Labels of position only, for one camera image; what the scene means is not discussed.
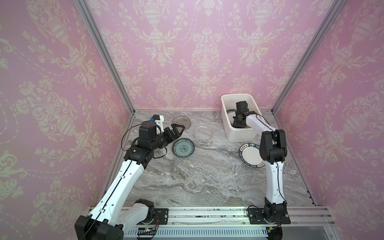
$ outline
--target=marble tabletop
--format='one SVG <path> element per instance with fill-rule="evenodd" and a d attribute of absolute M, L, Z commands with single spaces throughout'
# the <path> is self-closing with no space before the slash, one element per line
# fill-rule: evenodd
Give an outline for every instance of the marble tabletop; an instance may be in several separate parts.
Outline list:
<path fill-rule="evenodd" d="M 238 150 L 244 143 L 227 140 L 221 112 L 136 112 L 133 125 L 154 114 L 164 116 L 164 127 L 170 127 L 176 116 L 188 116 L 192 125 L 182 137 L 193 141 L 195 151 L 190 157 L 179 158 L 173 154 L 170 144 L 165 157 L 150 161 L 124 206 L 132 206 L 140 198 L 153 201 L 155 206 L 264 205 L 266 168 L 252 169 L 241 162 Z M 264 111 L 263 115 L 277 127 L 270 111 Z M 193 135 L 195 127 L 201 124 L 214 130 L 209 141 L 199 141 Z M 134 127 L 130 131 L 127 146 L 138 136 L 138 130 L 139 127 Z M 260 144 L 260 138 L 256 136 L 252 142 Z M 288 205 L 312 205 L 289 151 L 283 170 L 283 185 Z"/>

